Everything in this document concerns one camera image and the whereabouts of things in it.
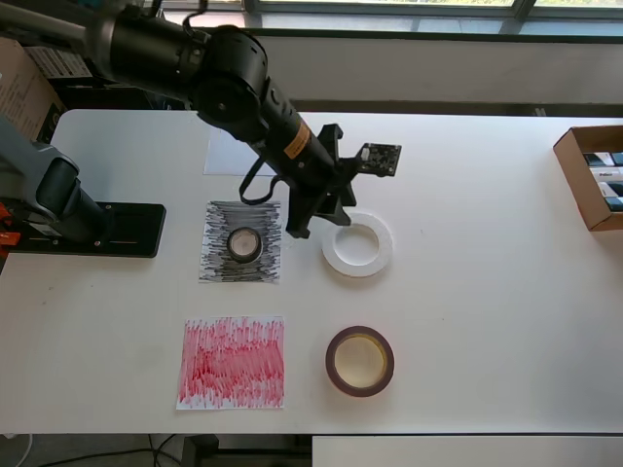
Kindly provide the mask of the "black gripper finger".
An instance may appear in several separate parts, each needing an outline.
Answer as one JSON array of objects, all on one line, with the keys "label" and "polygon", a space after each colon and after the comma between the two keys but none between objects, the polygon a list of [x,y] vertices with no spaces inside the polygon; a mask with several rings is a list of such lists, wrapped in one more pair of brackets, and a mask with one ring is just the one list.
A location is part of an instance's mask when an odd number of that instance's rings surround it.
[{"label": "black gripper finger", "polygon": [[318,207],[318,217],[340,227],[346,227],[351,224],[351,219],[340,201],[324,201]]},{"label": "black gripper finger", "polygon": [[309,222],[315,213],[316,205],[316,194],[289,193],[286,232],[290,236],[293,238],[310,236]]}]

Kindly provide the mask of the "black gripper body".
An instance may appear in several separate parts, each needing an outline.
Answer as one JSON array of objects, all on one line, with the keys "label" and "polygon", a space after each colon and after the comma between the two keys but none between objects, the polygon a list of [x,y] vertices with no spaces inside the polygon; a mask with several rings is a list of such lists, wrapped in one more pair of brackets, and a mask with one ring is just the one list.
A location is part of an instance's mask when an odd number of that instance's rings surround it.
[{"label": "black gripper body", "polygon": [[357,173],[357,162],[337,162],[328,170],[312,169],[309,162],[295,171],[289,206],[302,208],[316,201],[322,203],[330,197],[337,198],[343,206],[356,206],[351,181]]}]

